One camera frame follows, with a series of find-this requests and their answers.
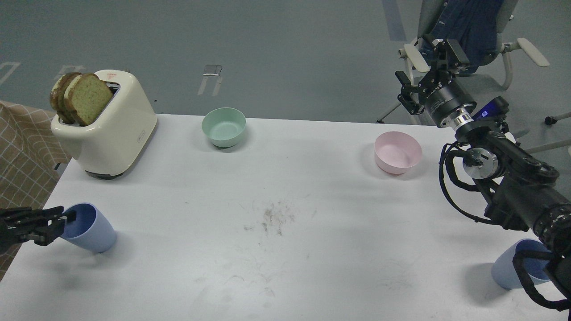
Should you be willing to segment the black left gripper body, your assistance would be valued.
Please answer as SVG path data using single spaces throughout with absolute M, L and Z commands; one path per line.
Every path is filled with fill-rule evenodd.
M 51 209 L 18 207 L 0 210 L 0 245 L 11 247 L 30 240 L 47 246 L 61 236 L 65 229 L 63 206 Z

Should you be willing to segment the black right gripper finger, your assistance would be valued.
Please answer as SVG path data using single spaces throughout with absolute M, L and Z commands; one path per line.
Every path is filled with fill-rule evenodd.
M 460 72 L 470 66 L 470 61 L 456 39 L 438 39 L 432 34 L 424 34 L 423 40 L 433 50 L 430 71 Z
M 412 97 L 412 94 L 419 93 L 419 87 L 412 85 L 404 71 L 396 71 L 395 76 L 401 84 L 401 91 L 397 96 L 398 101 L 410 115 L 420 115 L 424 111 L 424 106 Z

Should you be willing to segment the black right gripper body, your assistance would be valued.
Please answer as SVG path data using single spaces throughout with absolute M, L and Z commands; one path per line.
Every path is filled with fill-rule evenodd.
M 455 73 L 429 71 L 417 85 L 419 93 L 412 94 L 424 111 L 439 128 L 459 129 L 473 122 L 471 112 L 475 100 L 455 81 Z

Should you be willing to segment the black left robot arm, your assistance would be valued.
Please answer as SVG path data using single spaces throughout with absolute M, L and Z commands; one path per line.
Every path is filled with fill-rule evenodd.
M 16 207 L 0 211 L 1 254 L 16 244 L 33 241 L 48 246 L 65 232 L 65 227 L 77 219 L 75 210 L 65 211 L 63 206 L 51 209 Z

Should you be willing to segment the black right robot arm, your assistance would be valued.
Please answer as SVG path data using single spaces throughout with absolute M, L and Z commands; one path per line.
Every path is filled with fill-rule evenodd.
M 444 175 L 457 187 L 479 192 L 487 201 L 483 217 L 459 213 L 474 222 L 505 230 L 532 230 L 546 252 L 522 250 L 512 266 L 517 280 L 536 304 L 547 309 L 570 309 L 570 201 L 554 188 L 559 172 L 528 154 L 505 133 L 507 103 L 491 101 L 497 115 L 474 119 L 473 98 L 455 81 L 470 61 L 455 39 L 424 34 L 434 59 L 424 65 L 425 76 L 412 85 L 403 71 L 399 102 L 412 115 L 426 112 L 439 128 L 451 128 L 455 142 L 445 144 L 439 160 L 439 180 L 446 200 L 455 208 Z

